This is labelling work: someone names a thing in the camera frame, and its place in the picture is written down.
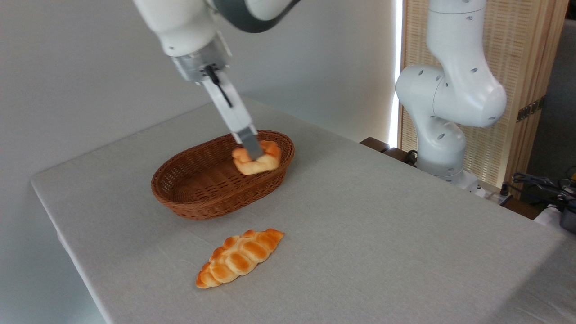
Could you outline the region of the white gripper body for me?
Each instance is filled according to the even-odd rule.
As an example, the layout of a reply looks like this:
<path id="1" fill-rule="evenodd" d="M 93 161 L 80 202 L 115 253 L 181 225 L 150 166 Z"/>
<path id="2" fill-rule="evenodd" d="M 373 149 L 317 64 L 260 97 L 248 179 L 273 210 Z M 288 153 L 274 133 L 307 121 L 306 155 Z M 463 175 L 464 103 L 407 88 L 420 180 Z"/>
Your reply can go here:
<path id="1" fill-rule="evenodd" d="M 202 84 L 230 133 L 245 127 L 253 127 L 257 131 L 251 115 L 226 73 L 216 68 L 205 68 L 203 74 Z"/>

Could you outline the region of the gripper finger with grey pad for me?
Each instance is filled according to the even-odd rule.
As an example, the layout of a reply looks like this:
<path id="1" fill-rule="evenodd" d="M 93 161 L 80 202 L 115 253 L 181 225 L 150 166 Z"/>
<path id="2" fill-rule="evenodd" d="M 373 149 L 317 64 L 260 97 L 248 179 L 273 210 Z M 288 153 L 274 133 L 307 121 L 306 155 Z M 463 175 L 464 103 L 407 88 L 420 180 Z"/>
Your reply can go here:
<path id="1" fill-rule="evenodd" d="M 253 127 L 245 127 L 238 132 L 233 132 L 232 135 L 236 142 L 247 151 L 251 161 L 255 161 L 265 154 L 257 139 L 257 131 Z"/>

